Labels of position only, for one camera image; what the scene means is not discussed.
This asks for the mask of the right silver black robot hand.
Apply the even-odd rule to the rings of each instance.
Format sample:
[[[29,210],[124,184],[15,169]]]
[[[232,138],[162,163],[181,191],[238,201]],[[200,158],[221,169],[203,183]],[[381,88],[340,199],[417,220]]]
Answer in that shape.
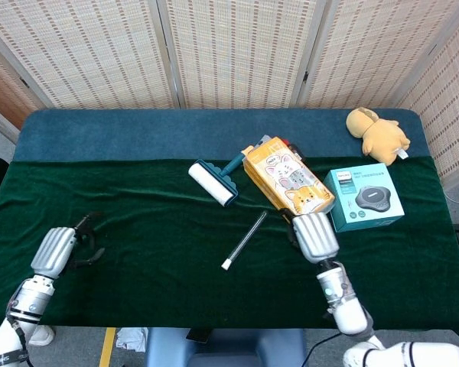
[[[340,246],[325,213],[294,215],[289,209],[280,209],[278,213],[287,224],[288,241],[311,264],[337,255]]]

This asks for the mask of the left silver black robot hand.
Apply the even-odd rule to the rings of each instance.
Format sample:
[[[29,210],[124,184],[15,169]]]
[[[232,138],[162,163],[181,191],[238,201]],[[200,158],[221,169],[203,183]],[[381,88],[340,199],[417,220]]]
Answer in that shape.
[[[32,262],[34,274],[58,279],[66,270],[93,265],[103,256],[105,249],[96,248],[96,235],[91,221],[101,212],[85,215],[75,226],[54,227],[43,238]],[[74,250],[87,240],[93,255],[87,259],[75,259]]]

